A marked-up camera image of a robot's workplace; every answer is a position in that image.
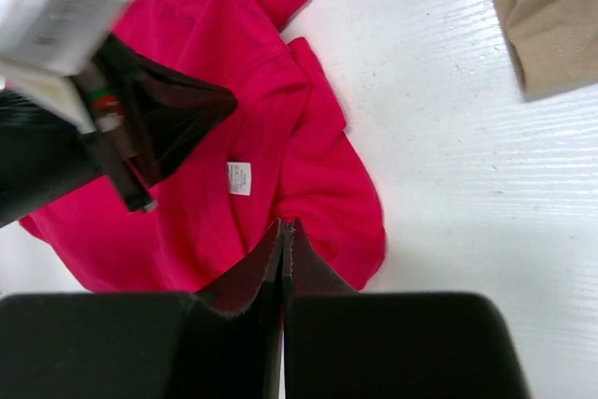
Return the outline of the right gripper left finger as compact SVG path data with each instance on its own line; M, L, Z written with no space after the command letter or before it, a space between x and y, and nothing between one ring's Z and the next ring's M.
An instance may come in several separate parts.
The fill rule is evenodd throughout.
M1 302L5 398L275 398L280 224L200 292Z

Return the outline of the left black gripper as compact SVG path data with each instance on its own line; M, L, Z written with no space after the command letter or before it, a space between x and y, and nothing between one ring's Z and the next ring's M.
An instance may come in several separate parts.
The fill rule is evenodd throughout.
M92 122L88 134L15 87L1 94L3 226L102 176L130 211L152 210L146 184L172 176L237 108L230 90L158 64L114 35L68 83Z

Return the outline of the red t-shirt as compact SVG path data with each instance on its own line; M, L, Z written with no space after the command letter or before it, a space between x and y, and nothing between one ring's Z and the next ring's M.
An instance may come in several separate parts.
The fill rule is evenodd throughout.
M196 292L245 257L272 221L299 220L352 287L386 251L374 184L303 38L281 30L308 0L135 0L117 35L134 50L230 89L235 113L130 213L99 178L21 220L92 292Z

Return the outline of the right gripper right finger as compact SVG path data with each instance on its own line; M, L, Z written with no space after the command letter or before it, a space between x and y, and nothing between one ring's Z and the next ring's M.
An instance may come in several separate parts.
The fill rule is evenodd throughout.
M471 292L362 293L282 227L290 398L527 398L496 305Z

